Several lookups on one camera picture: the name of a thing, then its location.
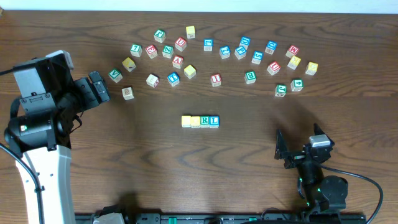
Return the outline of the blue L block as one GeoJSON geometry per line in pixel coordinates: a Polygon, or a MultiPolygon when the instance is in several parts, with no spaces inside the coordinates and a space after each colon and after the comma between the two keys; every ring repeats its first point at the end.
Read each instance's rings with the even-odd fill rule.
{"type": "Polygon", "coordinates": [[[210,116],[209,117],[209,125],[210,125],[210,128],[219,128],[220,117],[219,116],[210,116]]]}

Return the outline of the green R block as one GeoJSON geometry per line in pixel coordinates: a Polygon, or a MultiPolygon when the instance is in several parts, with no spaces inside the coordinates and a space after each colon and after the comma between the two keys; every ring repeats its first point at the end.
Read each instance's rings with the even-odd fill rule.
{"type": "Polygon", "coordinates": [[[210,121],[209,121],[209,116],[200,116],[200,127],[201,128],[209,128],[210,127],[210,121]]]}

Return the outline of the yellow O block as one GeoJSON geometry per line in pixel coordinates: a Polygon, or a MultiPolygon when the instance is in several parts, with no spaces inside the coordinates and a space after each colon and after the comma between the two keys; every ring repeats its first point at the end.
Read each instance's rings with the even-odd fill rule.
{"type": "Polygon", "coordinates": [[[201,118],[199,116],[192,116],[190,118],[191,128],[200,128],[201,118]]]}

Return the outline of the yellow C block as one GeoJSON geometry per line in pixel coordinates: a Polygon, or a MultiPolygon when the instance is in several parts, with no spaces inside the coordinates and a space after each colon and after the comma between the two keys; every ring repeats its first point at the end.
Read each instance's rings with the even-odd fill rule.
{"type": "Polygon", "coordinates": [[[189,116],[189,115],[181,116],[181,125],[183,128],[190,128],[191,127],[191,116],[189,116]]]}

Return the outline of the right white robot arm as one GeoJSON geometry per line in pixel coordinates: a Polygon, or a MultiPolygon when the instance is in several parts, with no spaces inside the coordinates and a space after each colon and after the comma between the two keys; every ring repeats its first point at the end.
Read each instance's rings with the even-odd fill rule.
{"type": "Polygon", "coordinates": [[[286,169],[298,170],[298,191],[307,201],[307,209],[301,217],[307,221],[319,220],[322,215],[338,215],[346,208],[348,181],[335,175],[325,176],[321,164],[327,161],[335,145],[319,127],[313,125],[314,135],[301,151],[288,150],[281,130],[276,132],[274,158],[284,160],[286,169]]]}

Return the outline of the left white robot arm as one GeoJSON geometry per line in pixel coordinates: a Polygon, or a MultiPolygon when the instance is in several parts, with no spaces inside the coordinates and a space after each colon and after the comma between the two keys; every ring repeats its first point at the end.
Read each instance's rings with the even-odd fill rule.
{"type": "Polygon", "coordinates": [[[58,50],[14,66],[21,93],[11,105],[1,149],[16,161],[25,191],[29,223],[75,223],[70,185],[75,121],[109,101],[97,72],[74,80],[70,54],[58,50]]]}

